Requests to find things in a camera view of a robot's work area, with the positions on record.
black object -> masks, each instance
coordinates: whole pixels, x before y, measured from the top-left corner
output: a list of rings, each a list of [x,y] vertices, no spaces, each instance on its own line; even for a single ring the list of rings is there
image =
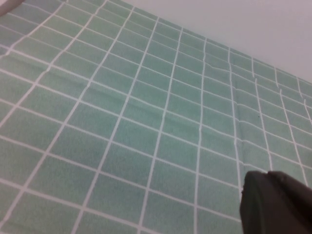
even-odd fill
[[[291,176],[247,172],[242,194],[244,234],[312,234],[312,190]]]

black plastic object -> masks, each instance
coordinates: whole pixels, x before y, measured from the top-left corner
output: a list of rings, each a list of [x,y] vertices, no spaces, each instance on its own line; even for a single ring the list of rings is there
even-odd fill
[[[244,234],[312,234],[312,190],[283,172],[247,172]]]

